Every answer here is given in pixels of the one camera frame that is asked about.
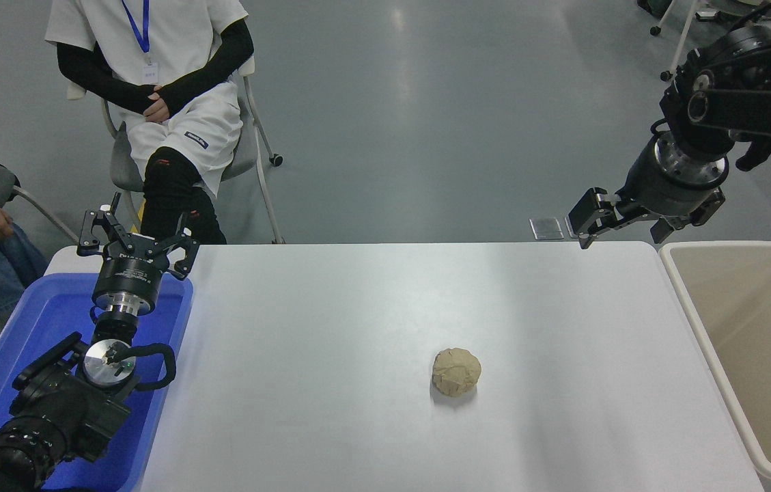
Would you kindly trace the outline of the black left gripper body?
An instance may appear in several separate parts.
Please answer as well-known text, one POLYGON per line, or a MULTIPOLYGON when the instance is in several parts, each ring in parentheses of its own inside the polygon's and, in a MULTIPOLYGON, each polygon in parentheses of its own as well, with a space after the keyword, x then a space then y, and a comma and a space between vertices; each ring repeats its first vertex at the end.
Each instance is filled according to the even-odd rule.
POLYGON ((145 304, 158 299, 163 274, 169 270, 166 256, 138 258, 126 253, 103 253, 103 264, 93 290, 95 304, 111 304, 111 298, 125 292, 140 298, 145 304))

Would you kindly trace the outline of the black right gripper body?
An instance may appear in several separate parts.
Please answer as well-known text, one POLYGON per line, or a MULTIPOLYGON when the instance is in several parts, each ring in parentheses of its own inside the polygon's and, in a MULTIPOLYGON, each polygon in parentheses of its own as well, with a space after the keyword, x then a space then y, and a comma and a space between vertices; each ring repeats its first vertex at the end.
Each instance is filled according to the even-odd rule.
POLYGON ((621 188, 621 213, 687 215, 720 185, 720 160, 697 160, 675 147, 645 147, 621 188))

